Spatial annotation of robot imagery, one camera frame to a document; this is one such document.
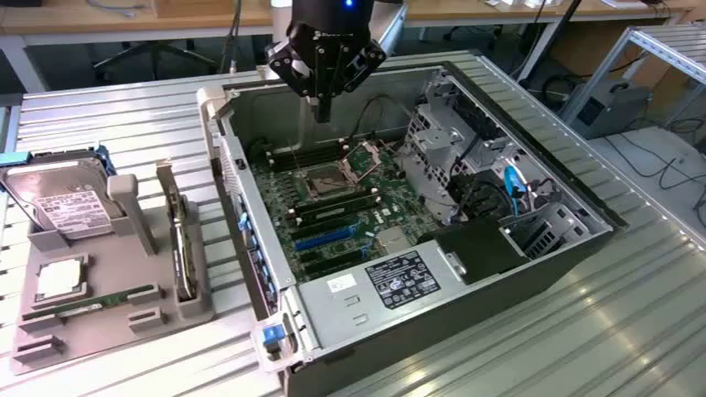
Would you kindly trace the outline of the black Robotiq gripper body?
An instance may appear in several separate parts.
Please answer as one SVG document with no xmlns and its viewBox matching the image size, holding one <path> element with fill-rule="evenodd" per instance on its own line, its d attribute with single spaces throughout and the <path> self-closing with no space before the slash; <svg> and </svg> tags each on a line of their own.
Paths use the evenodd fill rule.
<svg viewBox="0 0 706 397">
<path fill-rule="evenodd" d="M 325 41 L 349 50 L 364 48 L 371 41 L 369 21 L 373 1 L 293 1 L 287 36 L 297 54 L 315 54 Z"/>
</svg>

